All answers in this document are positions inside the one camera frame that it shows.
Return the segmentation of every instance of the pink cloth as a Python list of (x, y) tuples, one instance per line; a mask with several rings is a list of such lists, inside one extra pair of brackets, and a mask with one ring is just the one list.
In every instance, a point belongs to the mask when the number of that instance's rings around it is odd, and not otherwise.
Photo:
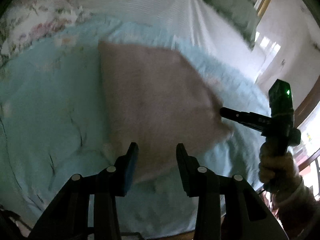
[(116, 157), (139, 146), (135, 181), (176, 165), (175, 149), (204, 153), (225, 140), (221, 103), (178, 51), (99, 43), (110, 142)]

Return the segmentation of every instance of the floral pattern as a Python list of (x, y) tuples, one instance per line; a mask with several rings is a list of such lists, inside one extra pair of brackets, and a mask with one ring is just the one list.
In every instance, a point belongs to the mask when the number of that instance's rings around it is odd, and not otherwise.
[(0, 19), (0, 67), (30, 47), (91, 16), (75, 0), (13, 0)]

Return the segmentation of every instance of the person's hand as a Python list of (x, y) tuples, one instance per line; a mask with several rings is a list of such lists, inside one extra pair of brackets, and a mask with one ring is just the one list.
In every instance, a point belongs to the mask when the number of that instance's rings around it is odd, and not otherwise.
[(277, 138), (267, 138), (261, 146), (259, 179), (265, 184), (272, 179), (280, 182), (278, 184), (283, 186), (275, 194), (275, 198), (277, 202), (282, 202), (298, 188), (302, 178), (299, 176), (299, 168), (290, 152), (284, 156), (275, 156), (277, 145)]

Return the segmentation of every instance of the person's arm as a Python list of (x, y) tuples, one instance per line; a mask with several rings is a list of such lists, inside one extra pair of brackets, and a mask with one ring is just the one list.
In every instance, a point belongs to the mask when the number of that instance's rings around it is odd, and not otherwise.
[(288, 179), (284, 189), (272, 194), (272, 206), (277, 209), (276, 217), (281, 221), (288, 237), (297, 237), (314, 219), (319, 203), (310, 190), (303, 184), (299, 169), (292, 154), (275, 156), (276, 141), (269, 139), (260, 149), (260, 181), (268, 183), (282, 172)]

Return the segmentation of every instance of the bed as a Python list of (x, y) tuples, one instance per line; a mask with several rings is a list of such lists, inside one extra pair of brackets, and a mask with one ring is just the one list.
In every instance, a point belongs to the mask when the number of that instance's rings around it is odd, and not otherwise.
[[(0, 203), (31, 226), (70, 176), (89, 176), (113, 164), (100, 82), (101, 37), (113, 43), (178, 50), (225, 107), (270, 115), (260, 89), (221, 59), (221, 51), (226, 58), (230, 54), (221, 29), (229, 37), (241, 36), (201, 0), (175, 0), (174, 6), (161, 8), (158, 14), (153, 10), (154, 15), (145, 15), (144, 20), (141, 11), (140, 21), (130, 17), (130, 10), (117, 15), (119, 1), (113, 5), (114, 13), (111, 8), (93, 10), (80, 1), (14, 0), (1, 18), (5, 35), (0, 69)], [(234, 128), (233, 137), (201, 153), (199, 163), (219, 175), (242, 174), (258, 189), (263, 137), (224, 122)], [(123, 232), (157, 238), (195, 227), (197, 199), (185, 195), (177, 167), (133, 185), (125, 198), (116, 201)], [(223, 215), (223, 198), (221, 206)]]

